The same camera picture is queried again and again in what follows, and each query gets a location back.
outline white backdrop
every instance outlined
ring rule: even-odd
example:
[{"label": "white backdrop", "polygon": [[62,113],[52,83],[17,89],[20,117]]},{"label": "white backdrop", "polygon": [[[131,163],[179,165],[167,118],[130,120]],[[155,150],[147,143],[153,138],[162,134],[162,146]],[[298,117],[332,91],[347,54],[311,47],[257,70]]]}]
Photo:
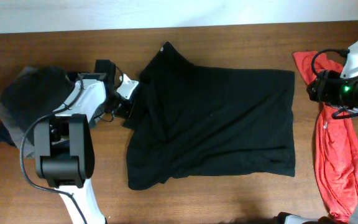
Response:
[{"label": "white backdrop", "polygon": [[0,33],[358,20],[358,0],[0,0]]}]

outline red fabric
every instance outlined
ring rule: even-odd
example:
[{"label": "red fabric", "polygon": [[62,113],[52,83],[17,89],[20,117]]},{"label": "red fabric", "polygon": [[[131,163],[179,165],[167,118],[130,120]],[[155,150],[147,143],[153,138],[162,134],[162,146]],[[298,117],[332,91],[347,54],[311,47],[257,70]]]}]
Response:
[{"label": "red fabric", "polygon": [[[317,52],[296,52],[293,57],[306,84],[316,76],[311,59]],[[342,65],[321,54],[315,63],[322,69],[342,72]],[[316,161],[314,171],[321,197],[335,220],[348,222],[358,202],[358,138],[351,119],[334,120],[337,111],[323,106],[316,124]]]}]

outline folded black garment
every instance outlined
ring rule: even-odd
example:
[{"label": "folded black garment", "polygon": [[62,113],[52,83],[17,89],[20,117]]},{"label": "folded black garment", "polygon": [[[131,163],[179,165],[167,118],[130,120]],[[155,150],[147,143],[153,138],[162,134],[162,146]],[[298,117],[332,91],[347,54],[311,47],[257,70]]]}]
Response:
[{"label": "folded black garment", "polygon": [[193,65],[167,42],[140,74],[127,150],[128,186],[170,177],[295,175],[295,75]]}]

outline wooden table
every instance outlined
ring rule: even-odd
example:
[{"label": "wooden table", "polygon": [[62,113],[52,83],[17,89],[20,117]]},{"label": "wooden table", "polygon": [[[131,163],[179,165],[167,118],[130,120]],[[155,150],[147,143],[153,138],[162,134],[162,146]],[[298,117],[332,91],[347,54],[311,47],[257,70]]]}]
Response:
[{"label": "wooden table", "polygon": [[[0,35],[0,91],[25,65],[59,65],[92,71],[110,59],[131,78],[170,41],[196,65],[296,71],[293,101],[296,176],[251,174],[170,179],[144,191],[127,187],[126,147],[131,131],[122,120],[91,131],[96,154],[93,188],[109,223],[217,223],[270,218],[279,212],[327,215],[313,172],[313,130],[319,113],[292,52],[346,48],[358,40],[358,22],[319,22],[179,29],[96,30]],[[354,119],[358,134],[358,118]],[[26,161],[36,183],[34,161]],[[58,195],[26,184],[19,151],[0,143],[0,223],[70,223]]]}]

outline gray cloth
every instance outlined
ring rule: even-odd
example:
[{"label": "gray cloth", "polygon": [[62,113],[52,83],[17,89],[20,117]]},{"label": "gray cloth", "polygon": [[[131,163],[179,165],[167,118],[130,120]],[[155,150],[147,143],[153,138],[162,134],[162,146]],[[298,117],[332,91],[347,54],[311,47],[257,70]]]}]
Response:
[{"label": "gray cloth", "polygon": [[[25,67],[18,74],[18,76],[16,78],[26,75],[28,73],[31,73],[33,71],[35,71],[35,68]],[[20,148],[24,132],[16,124],[13,117],[9,114],[8,110],[1,103],[1,100],[0,100],[0,120],[5,125],[6,129],[9,131],[9,134],[11,135],[11,138],[12,138],[13,142],[15,143],[16,147]],[[27,139],[25,141],[23,153],[24,153],[25,158],[28,158],[28,159],[34,158],[34,146],[31,145],[31,143]]]}]

